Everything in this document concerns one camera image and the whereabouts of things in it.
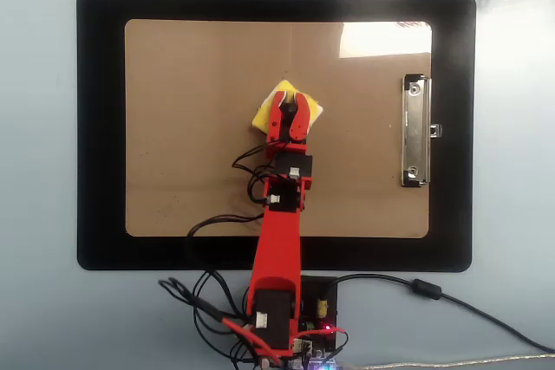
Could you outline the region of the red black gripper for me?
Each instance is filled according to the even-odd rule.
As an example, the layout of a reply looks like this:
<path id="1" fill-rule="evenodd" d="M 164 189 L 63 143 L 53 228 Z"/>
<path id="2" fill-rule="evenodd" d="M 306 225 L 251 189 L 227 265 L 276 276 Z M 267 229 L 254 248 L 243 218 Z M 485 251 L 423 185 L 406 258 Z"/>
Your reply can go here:
<path id="1" fill-rule="evenodd" d="M 268 119 L 267 141 L 264 151 L 270 161 L 270 167 L 264 172 L 264 179 L 300 180 L 312 176 L 313 157 L 307 153 L 306 136 L 310 124 L 310 107 L 306 97 L 295 94 L 290 105 L 291 123 L 289 135 L 285 141 L 281 134 L 281 105 L 287 94 L 278 90 L 272 99 Z"/>

